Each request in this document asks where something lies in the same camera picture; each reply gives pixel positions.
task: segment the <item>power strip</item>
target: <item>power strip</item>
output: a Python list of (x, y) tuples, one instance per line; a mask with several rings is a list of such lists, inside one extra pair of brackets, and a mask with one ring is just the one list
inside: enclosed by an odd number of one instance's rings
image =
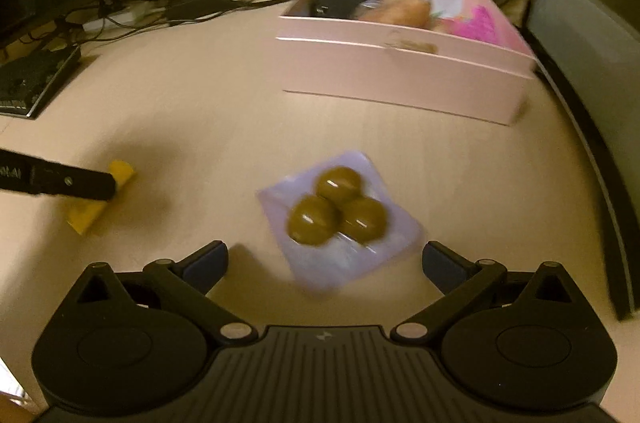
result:
[[(137, 2), (122, 11), (112, 13), (108, 16), (118, 24), (122, 24), (124, 26), (135, 26), (149, 13), (152, 4), (152, 2)], [(87, 33), (97, 33), (98, 31), (117, 29), (118, 26), (107, 19), (98, 18), (96, 20), (91, 20), (90, 22), (85, 22), (82, 24), (82, 28)]]

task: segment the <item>pink packaging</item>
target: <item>pink packaging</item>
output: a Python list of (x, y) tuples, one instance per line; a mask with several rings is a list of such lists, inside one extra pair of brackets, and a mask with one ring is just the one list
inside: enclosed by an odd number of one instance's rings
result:
[(454, 21), (451, 34), (470, 40), (479, 40), (489, 44), (500, 45), (495, 32), (494, 20), (484, 6), (472, 9), (473, 18), (468, 21)]
[[(316, 178), (332, 167), (346, 166), (362, 175), (365, 195), (381, 201), (389, 214), (386, 235), (361, 246), (338, 234), (322, 246), (303, 246), (287, 235), (289, 210), (309, 193)], [(346, 152), (295, 176), (288, 176), (257, 194), (280, 249), (289, 262), (296, 280), (310, 289), (325, 291), (372, 271), (405, 250), (419, 250), (424, 245), (422, 226), (389, 197), (380, 175), (361, 152)]]
[(295, 0), (279, 18), (273, 75), (290, 92), (395, 103), (510, 124), (534, 78), (530, 47), (492, 0), (499, 45), (425, 29), (315, 18)]

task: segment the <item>screw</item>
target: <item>screw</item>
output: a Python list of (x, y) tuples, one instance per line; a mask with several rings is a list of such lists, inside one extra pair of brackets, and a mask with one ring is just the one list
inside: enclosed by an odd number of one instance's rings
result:
[(220, 334), (229, 340), (240, 340), (248, 337), (253, 328), (244, 322), (233, 322), (220, 327)]
[(407, 322), (396, 327), (396, 334), (409, 340), (421, 339), (425, 337), (428, 332), (429, 329), (415, 322)]

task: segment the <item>pink box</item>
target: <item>pink box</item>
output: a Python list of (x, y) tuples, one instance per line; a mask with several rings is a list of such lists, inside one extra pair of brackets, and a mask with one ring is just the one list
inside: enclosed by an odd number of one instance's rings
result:
[(492, 0), (464, 0), (491, 15), (501, 46), (424, 29), (313, 18), (313, 0), (279, 17), (284, 90), (427, 108), (502, 124), (526, 98), (536, 59)]

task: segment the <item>clear plastic packaging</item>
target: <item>clear plastic packaging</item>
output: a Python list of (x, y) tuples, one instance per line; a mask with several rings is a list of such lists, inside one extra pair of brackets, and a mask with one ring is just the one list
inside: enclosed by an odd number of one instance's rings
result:
[[(303, 246), (287, 235), (289, 210), (304, 194), (313, 193), (316, 178), (332, 167), (346, 166), (362, 175), (364, 194), (381, 201), (389, 215), (386, 235), (367, 246), (337, 234), (322, 246)], [(316, 165), (257, 194), (280, 249), (300, 283), (325, 291), (341, 287), (409, 249), (419, 250), (424, 242), (422, 226), (389, 197), (380, 175), (361, 152), (346, 152)]]
[(354, 18), (365, 22), (428, 29), (431, 0), (367, 0), (356, 9)]

